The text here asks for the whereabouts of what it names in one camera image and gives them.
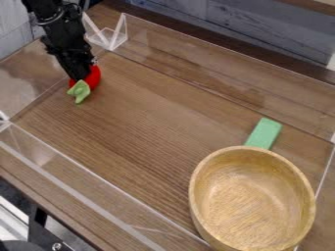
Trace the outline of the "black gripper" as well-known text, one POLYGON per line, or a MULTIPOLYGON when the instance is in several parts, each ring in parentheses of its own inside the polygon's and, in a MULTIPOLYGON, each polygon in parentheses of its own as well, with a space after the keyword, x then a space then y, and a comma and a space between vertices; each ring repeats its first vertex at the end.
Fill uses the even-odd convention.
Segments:
POLYGON ((92 46, 86 41, 83 8, 68 0, 22 0, 30 13, 35 14, 36 23, 44 30, 40 41, 48 54, 60 58, 60 65, 68 76, 84 79, 95 64, 92 46), (78 59, 78 68, 71 61, 78 59))

